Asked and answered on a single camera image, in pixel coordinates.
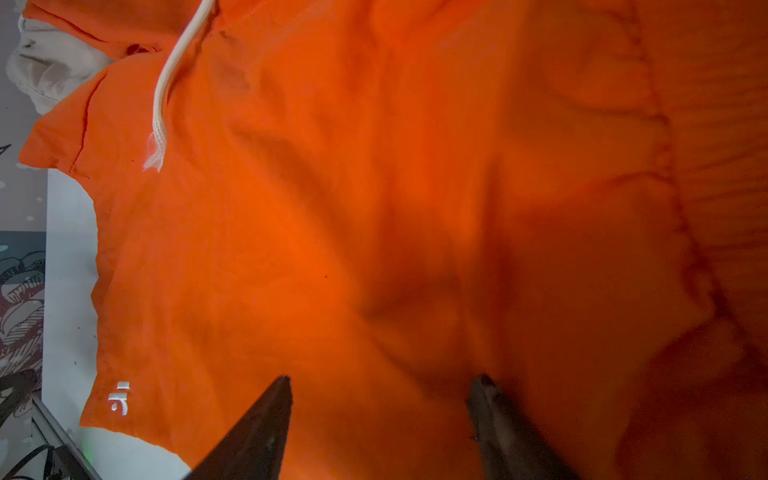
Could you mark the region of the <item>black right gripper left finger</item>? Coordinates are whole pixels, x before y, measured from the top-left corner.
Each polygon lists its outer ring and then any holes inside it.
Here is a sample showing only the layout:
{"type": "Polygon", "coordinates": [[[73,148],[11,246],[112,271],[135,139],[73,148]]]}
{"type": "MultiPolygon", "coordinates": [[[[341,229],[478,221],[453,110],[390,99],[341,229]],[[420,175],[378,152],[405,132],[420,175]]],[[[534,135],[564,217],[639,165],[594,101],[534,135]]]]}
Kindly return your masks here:
{"type": "Polygon", "coordinates": [[[186,480],[277,480],[292,413],[291,379],[276,378],[186,480]]]}

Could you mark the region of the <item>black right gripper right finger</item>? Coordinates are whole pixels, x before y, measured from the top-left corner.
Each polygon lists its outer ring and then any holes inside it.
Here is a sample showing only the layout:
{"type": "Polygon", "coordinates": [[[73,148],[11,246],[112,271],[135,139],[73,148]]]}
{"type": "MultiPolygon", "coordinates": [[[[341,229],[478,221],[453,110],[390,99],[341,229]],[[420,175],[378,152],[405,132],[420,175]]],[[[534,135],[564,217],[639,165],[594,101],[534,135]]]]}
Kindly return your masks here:
{"type": "Polygon", "coordinates": [[[466,406],[487,479],[578,477],[488,375],[473,380],[466,406]]]}

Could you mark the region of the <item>orange shorts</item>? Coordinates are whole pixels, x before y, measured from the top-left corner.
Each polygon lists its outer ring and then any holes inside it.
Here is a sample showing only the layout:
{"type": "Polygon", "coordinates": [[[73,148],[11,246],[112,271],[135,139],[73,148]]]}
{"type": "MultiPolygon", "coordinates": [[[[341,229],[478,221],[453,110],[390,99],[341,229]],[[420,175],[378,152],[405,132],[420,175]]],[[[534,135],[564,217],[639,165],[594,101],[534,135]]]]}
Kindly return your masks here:
{"type": "Polygon", "coordinates": [[[20,160],[94,203],[80,422],[478,479],[490,375],[585,479],[767,475],[763,1],[31,1],[111,64],[20,160]],[[185,29],[193,41],[161,78],[185,29]]]}

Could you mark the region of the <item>beige shorts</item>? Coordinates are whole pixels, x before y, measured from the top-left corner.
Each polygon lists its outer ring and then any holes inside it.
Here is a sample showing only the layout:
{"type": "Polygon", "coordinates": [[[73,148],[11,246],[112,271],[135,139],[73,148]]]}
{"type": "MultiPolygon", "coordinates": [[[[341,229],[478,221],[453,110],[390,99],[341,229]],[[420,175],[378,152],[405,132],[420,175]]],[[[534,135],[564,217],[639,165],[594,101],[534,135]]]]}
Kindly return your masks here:
{"type": "Polygon", "coordinates": [[[54,26],[21,16],[20,40],[6,73],[43,116],[113,63],[106,54],[54,26]]]}

